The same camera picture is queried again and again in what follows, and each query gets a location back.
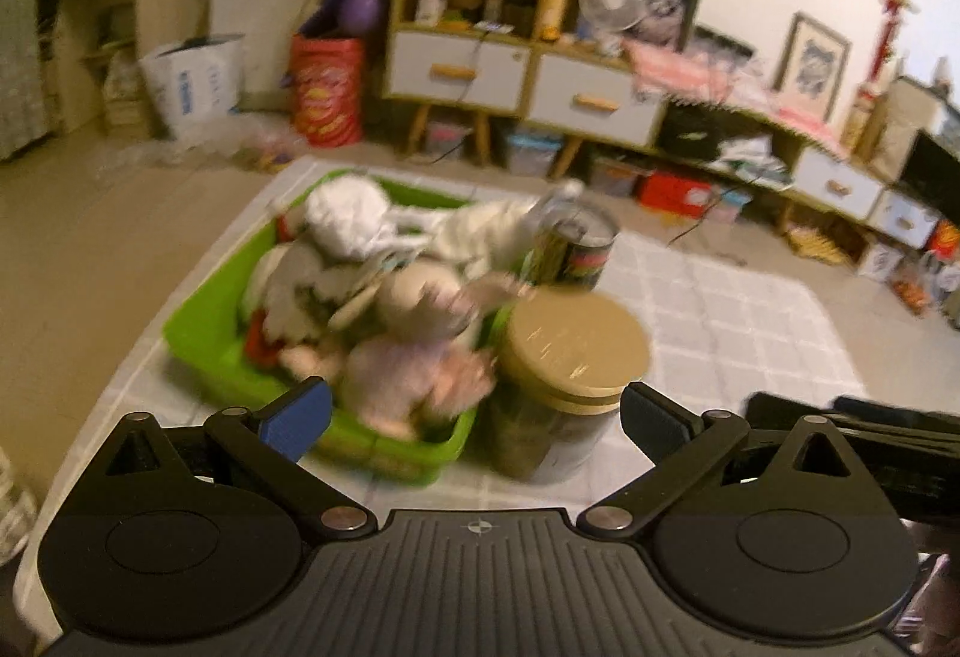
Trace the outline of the clear storage box blue lid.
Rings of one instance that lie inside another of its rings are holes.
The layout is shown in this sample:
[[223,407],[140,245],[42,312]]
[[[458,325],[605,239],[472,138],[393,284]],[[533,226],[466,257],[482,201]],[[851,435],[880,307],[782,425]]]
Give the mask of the clear storage box blue lid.
[[562,147],[562,139],[555,137],[511,134],[505,141],[506,169],[512,175],[544,178]]

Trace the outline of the white cloth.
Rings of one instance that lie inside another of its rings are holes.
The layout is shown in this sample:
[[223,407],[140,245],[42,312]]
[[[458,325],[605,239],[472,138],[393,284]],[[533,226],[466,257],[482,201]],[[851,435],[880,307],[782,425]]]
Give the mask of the white cloth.
[[578,202],[583,191],[581,181],[567,179],[535,200],[490,200],[448,210],[395,207],[387,220],[427,238],[418,247],[423,256],[454,265],[467,277],[480,277],[514,269],[547,218]]

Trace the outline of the tall wooden shelf cabinet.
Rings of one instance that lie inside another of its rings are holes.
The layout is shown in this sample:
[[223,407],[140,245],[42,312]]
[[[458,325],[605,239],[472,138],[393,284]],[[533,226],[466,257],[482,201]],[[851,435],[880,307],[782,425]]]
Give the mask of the tall wooden shelf cabinet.
[[547,0],[391,0],[382,95],[415,108],[400,153],[420,152],[431,118],[464,116],[480,164],[496,118],[523,119]]

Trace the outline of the jar with tan lid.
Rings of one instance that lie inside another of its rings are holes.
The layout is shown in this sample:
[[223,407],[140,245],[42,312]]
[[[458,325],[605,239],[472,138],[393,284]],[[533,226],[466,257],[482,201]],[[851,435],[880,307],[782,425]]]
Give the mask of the jar with tan lid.
[[494,470],[551,485],[586,465],[651,363],[641,322],[615,299],[539,286],[498,335],[496,389],[483,403]]

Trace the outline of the pink checked cloth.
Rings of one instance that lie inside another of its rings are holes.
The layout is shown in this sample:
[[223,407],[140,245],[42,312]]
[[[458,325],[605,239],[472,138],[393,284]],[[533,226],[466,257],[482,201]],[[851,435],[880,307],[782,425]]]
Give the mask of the pink checked cloth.
[[636,40],[623,43],[638,97],[658,97],[747,114],[827,150],[840,160],[850,156],[836,132],[822,119],[786,103],[779,91],[748,70],[724,69],[704,56],[689,58],[665,47]]

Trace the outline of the black bag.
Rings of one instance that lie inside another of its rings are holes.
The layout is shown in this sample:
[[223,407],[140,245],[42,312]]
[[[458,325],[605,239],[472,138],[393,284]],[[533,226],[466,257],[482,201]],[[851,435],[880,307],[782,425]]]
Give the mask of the black bag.
[[737,137],[739,116],[699,104],[669,103],[659,125],[656,147],[684,160],[709,163],[719,158],[721,143]]

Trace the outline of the egg tray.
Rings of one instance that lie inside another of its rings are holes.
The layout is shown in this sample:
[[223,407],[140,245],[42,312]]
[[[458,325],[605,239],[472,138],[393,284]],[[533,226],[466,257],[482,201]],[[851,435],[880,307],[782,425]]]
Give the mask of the egg tray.
[[828,238],[825,233],[815,228],[791,226],[786,230],[786,241],[794,254],[804,259],[818,260],[830,265],[850,264],[848,254],[843,249],[839,249],[838,244]]

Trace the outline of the purple ball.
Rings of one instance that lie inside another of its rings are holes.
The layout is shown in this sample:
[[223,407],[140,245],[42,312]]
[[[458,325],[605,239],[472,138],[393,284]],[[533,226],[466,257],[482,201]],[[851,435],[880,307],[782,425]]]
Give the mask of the purple ball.
[[342,0],[337,12],[338,30],[361,38],[373,33],[384,19],[384,0]]

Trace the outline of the santa plush toy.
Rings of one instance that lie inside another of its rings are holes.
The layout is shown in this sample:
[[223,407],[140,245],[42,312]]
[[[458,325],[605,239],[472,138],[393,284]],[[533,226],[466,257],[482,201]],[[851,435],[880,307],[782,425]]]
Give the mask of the santa plush toy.
[[278,363],[281,348],[298,324],[295,276],[291,249],[302,221],[291,212],[274,215],[275,244],[257,260],[247,280],[239,312],[245,322],[244,354],[261,368]]

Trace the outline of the white plush toy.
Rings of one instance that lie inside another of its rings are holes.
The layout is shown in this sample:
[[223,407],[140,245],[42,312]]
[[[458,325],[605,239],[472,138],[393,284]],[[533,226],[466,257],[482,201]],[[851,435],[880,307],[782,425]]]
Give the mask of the white plush toy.
[[363,260],[391,246],[394,227],[387,221],[391,201],[376,181],[342,175],[309,192],[306,225],[317,246],[340,260]]

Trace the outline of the green plastic bin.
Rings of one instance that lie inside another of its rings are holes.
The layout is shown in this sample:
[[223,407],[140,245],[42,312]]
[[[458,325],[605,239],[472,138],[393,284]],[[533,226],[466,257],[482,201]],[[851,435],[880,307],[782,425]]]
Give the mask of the green plastic bin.
[[[239,403],[256,409],[291,386],[285,371],[264,370],[245,351],[242,295],[257,262],[278,242],[274,215],[265,207],[259,214],[259,223],[229,247],[223,264],[190,292],[163,327],[171,355],[192,368],[223,407]],[[317,452],[384,478],[426,487],[459,459],[476,416],[474,409],[467,410],[425,439],[407,442],[368,430],[336,409],[331,426],[317,441]]]

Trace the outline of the framed cat picture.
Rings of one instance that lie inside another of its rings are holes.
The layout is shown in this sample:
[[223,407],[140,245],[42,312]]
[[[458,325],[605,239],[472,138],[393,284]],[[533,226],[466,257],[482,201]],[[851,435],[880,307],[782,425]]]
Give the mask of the framed cat picture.
[[680,52],[692,35],[700,0],[641,0],[643,10],[628,36],[641,43]]

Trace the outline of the red printed barrel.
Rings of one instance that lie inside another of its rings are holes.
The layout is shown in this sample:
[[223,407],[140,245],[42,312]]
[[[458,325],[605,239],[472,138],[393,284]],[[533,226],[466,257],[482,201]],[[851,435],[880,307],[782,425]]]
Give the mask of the red printed barrel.
[[364,44],[358,38],[291,38],[291,121],[313,147],[361,140],[363,72]]

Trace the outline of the pink plush toy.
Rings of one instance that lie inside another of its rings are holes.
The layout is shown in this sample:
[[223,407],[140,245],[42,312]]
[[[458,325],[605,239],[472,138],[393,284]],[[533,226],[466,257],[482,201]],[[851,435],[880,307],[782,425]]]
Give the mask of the pink plush toy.
[[322,377],[335,405],[381,436],[415,441],[477,407],[494,389],[487,350],[459,343],[409,343],[381,334],[351,350],[332,337],[317,345],[293,345],[278,363],[296,381]]

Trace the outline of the long low wooden cabinet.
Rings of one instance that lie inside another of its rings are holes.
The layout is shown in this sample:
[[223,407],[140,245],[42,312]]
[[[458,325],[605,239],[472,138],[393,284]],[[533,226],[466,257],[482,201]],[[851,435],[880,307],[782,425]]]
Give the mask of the long low wooden cabinet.
[[586,54],[576,47],[535,46],[526,119],[565,136],[565,155],[574,158],[586,142],[644,153],[665,161],[740,179],[789,197],[824,214],[838,215],[895,239],[924,246],[940,214],[871,171],[794,137],[786,130],[739,116],[737,137],[721,143],[715,161],[684,160],[656,147],[669,101],[638,97],[628,65]]

